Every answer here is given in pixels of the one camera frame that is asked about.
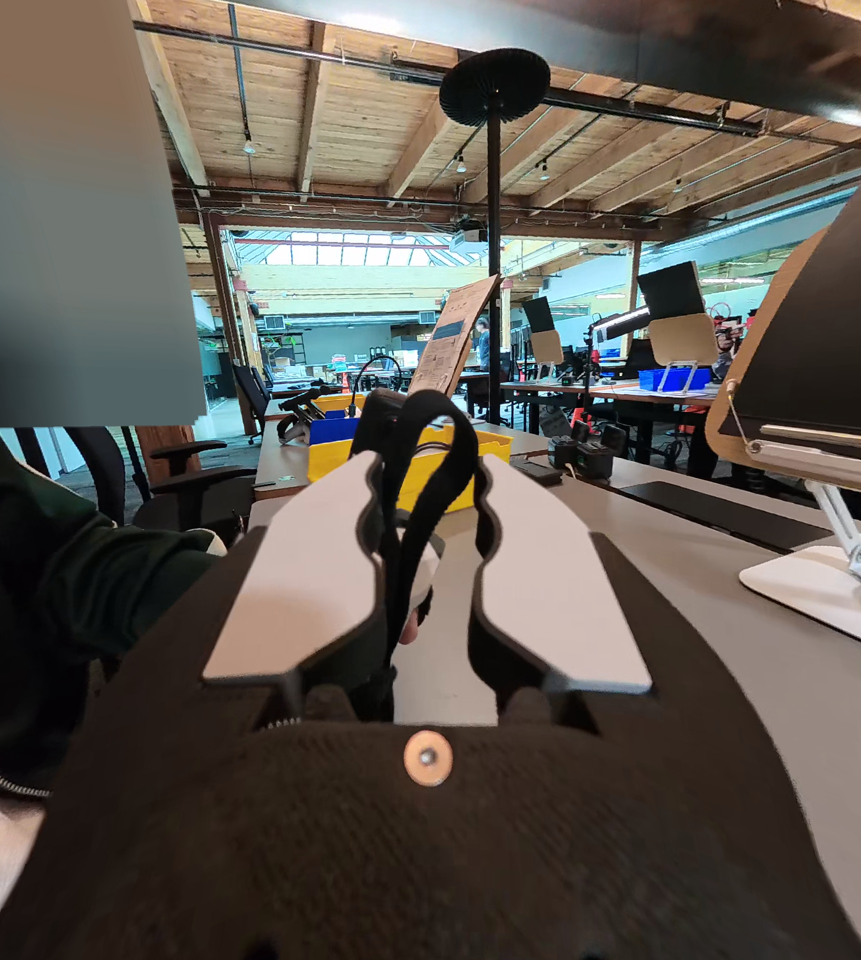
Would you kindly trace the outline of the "black desk mat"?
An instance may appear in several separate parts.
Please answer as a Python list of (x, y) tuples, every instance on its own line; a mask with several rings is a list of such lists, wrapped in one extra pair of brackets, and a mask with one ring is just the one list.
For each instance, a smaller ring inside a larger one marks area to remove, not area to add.
[(615, 487), (625, 498), (778, 554), (822, 541), (831, 531), (667, 482)]

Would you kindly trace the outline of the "cardboard sign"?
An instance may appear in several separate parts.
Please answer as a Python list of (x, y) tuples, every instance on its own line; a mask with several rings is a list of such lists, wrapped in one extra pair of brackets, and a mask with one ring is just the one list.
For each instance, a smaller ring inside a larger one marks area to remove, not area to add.
[(422, 391), (453, 395), (470, 354), (472, 329), (500, 283), (495, 274), (449, 292), (411, 378), (409, 396)]

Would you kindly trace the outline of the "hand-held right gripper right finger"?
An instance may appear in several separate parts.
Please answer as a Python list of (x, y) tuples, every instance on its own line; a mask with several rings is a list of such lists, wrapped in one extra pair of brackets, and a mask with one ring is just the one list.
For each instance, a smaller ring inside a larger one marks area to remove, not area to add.
[(494, 454), (480, 458), (468, 658), (502, 712), (522, 689), (646, 695), (653, 678), (591, 531)]

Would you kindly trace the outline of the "black white headset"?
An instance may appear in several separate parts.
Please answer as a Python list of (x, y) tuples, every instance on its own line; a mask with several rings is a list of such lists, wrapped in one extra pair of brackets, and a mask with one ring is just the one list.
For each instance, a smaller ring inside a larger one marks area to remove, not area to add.
[(277, 427), (281, 445), (310, 445), (313, 424), (326, 419), (317, 401), (327, 395), (326, 387), (315, 386), (280, 403), (280, 410), (285, 414)]

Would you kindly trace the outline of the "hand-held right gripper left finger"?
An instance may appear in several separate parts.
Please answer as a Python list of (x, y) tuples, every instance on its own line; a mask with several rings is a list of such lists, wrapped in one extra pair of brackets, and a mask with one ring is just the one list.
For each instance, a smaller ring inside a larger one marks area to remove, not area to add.
[(273, 724), (335, 686), (358, 719), (393, 720), (383, 473), (378, 453), (357, 454), (273, 516), (202, 668), (202, 705)]

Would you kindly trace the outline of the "wooden top desk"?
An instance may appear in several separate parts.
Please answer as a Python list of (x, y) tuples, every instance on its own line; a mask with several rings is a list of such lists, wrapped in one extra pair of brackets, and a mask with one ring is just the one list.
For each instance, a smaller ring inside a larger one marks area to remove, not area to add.
[(566, 406), (573, 402), (595, 420), (602, 417), (607, 411), (605, 405), (608, 405), (616, 421), (630, 427), (627, 457), (639, 464), (649, 464), (655, 453), (655, 425), (697, 426), (709, 412), (719, 390), (717, 384), (689, 391), (644, 390), (638, 380), (600, 383), (585, 388), (580, 384), (565, 385), (547, 378), (506, 382), (500, 386), (511, 392), (513, 402), (528, 405), (532, 433), (539, 432), (540, 406)]

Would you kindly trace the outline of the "black office chair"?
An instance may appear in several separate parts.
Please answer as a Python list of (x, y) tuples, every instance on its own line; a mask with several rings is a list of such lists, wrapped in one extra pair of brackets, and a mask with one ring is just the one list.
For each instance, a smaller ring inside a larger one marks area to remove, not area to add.
[[(38, 474), (51, 478), (36, 428), (16, 427), (14, 430), (24, 462)], [(64, 427), (63, 431), (88, 469), (98, 509), (117, 526), (125, 526), (125, 460), (110, 431), (103, 426), (70, 426)]]
[(151, 496), (137, 509), (132, 524), (169, 532), (206, 529), (231, 547), (247, 531), (258, 471), (238, 463), (197, 469), (190, 465), (198, 454), (225, 447), (223, 441), (204, 440), (152, 450), (150, 459), (165, 462), (167, 474), (149, 486)]
[(241, 390), (250, 411), (251, 419), (256, 423), (258, 436), (263, 439), (266, 430), (266, 414), (269, 397), (255, 368), (245, 366), (238, 361), (232, 362), (232, 371), (236, 385)]

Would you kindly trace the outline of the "white light bar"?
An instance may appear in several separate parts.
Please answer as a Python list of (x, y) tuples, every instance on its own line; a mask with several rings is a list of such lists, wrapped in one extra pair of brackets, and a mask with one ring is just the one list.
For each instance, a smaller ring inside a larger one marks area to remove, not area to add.
[(598, 345), (619, 339), (637, 330), (645, 329), (650, 321), (651, 312), (646, 305), (623, 314), (604, 318), (593, 327), (592, 342)]

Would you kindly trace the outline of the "black floor lamp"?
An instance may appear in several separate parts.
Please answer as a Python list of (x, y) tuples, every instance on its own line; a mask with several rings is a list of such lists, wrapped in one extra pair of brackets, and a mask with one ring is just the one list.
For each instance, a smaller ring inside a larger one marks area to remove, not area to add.
[(448, 71), (441, 82), (439, 105), (451, 121), (485, 127), (488, 271), (493, 282), (488, 300), (487, 421), (499, 425), (502, 378), (499, 326), (501, 314), (501, 130), (531, 113), (550, 89), (550, 66), (523, 49), (496, 49), (473, 54)]

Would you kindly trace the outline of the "blue plastic bin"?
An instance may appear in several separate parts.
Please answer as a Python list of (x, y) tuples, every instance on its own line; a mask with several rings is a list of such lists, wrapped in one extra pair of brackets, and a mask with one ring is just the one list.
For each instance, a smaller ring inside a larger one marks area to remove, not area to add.
[(325, 411), (322, 418), (313, 420), (309, 426), (308, 444), (316, 447), (351, 441), (360, 421), (358, 415), (350, 415), (348, 407)]
[(671, 366), (642, 369), (639, 388), (649, 393), (685, 394), (703, 391), (711, 383), (707, 366)]

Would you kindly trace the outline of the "grey desk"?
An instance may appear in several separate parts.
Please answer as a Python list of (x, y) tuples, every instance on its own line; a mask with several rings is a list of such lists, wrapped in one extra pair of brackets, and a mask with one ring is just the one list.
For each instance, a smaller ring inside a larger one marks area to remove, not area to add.
[[(323, 823), (261, 826), (221, 958), (861, 958), (861, 641), (742, 585), (779, 558), (580, 481), (494, 468), (592, 535), (653, 689), (510, 694), (470, 650), (485, 504), (441, 521), (401, 731), (324, 711)], [(314, 720), (323, 723), (315, 724)]]

